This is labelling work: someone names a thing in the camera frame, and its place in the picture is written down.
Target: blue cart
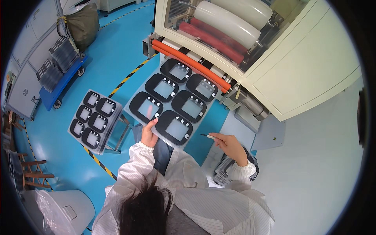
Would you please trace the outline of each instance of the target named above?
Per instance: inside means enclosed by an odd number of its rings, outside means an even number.
[[[39,95],[41,96],[41,100],[46,107],[47,111],[50,111],[52,107],[55,109],[60,108],[61,106],[61,100],[59,99],[59,95],[64,90],[65,86],[68,84],[68,82],[73,78],[73,76],[77,73],[79,77],[83,75],[85,72],[84,67],[82,66],[85,61],[88,59],[87,55],[81,54],[80,58],[78,58],[72,66],[69,68],[69,70],[63,75],[59,83],[56,85],[55,89],[52,91],[52,93],[49,93],[44,89],[44,87],[41,88],[39,91]]]

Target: red roller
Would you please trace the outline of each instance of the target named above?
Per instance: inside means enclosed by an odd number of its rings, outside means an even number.
[[[210,79],[212,79],[214,82],[216,82],[218,85],[222,87],[221,91],[223,93],[226,93],[228,89],[230,89],[231,85],[225,82],[222,78],[218,77],[215,73],[210,71],[208,68],[203,66],[202,64],[198,63],[197,61],[189,58],[187,55],[175,50],[174,48],[158,41],[158,40],[153,40],[152,42],[153,48],[161,53],[169,53],[176,58],[180,59],[182,62],[185,64],[191,66],[192,68],[197,69],[204,75],[208,76]]]
[[[235,61],[235,63],[240,64],[244,56],[239,54],[237,51],[232,49],[230,46],[228,46],[226,43],[222,42],[218,38],[202,31],[201,29],[197,28],[194,25],[188,24],[186,22],[181,22],[179,25],[179,29],[181,31],[184,31],[194,37],[200,38],[203,42],[211,45],[221,53],[223,53],[225,56],[230,58],[231,60]]]
[[[235,41],[234,39],[232,39],[231,37],[227,36],[226,34],[222,33],[222,31],[196,19],[196,18],[192,18],[191,19],[191,24],[196,26],[197,28],[205,31],[205,32],[208,32],[209,34],[215,36],[216,38],[218,38],[219,40],[223,41],[224,43],[226,43],[228,46],[232,47],[233,49],[235,49],[237,52],[239,52],[240,54],[244,54],[248,49],[245,48],[242,44],[238,43],[237,41]]]

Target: blue floor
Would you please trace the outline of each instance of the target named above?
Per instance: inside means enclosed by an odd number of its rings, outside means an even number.
[[[115,20],[141,6],[153,3],[148,1],[139,5],[130,4],[112,11],[108,17],[100,13],[101,26]],[[79,77],[66,91],[59,109],[47,112],[43,105],[38,106],[33,122],[26,122],[30,143],[38,160],[47,160],[43,170],[55,175],[49,180],[55,191],[79,189],[94,204],[96,215],[100,212],[104,200],[104,188],[114,183],[112,179],[83,149],[68,132],[70,121],[88,89],[104,95],[111,91],[146,57],[142,52],[142,40],[154,28],[150,25],[153,19],[154,5],[132,12],[98,31],[96,40],[85,53],[89,56],[84,64],[85,73]],[[145,79],[159,65],[159,55],[151,59],[139,69],[112,97],[123,106]],[[192,136],[185,150],[201,165],[209,152],[212,140],[199,136],[200,133],[219,132],[228,111],[218,101],[212,105],[202,124]],[[123,128],[117,125],[118,132]],[[32,157],[25,132],[15,130],[15,141],[18,152],[26,152]],[[96,155],[97,158],[115,175],[118,168],[129,160],[128,149],[134,144],[132,132],[126,136],[121,146],[122,153]]]

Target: black hair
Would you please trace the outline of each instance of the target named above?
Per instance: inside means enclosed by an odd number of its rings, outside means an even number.
[[[118,218],[119,235],[165,235],[167,216],[172,204],[172,194],[144,179],[139,193],[136,191],[121,203]]]

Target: elastic cuff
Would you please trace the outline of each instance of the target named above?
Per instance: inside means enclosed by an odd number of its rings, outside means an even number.
[[[237,163],[234,163],[231,171],[229,172],[229,178],[232,180],[249,179],[251,175],[256,172],[256,167],[250,161],[246,166],[240,167]]]
[[[141,141],[138,142],[137,144],[138,144],[140,147],[142,147],[143,149],[145,149],[145,150],[150,150],[150,151],[153,151],[153,150],[154,150],[154,148],[149,147],[149,146],[143,144]]]

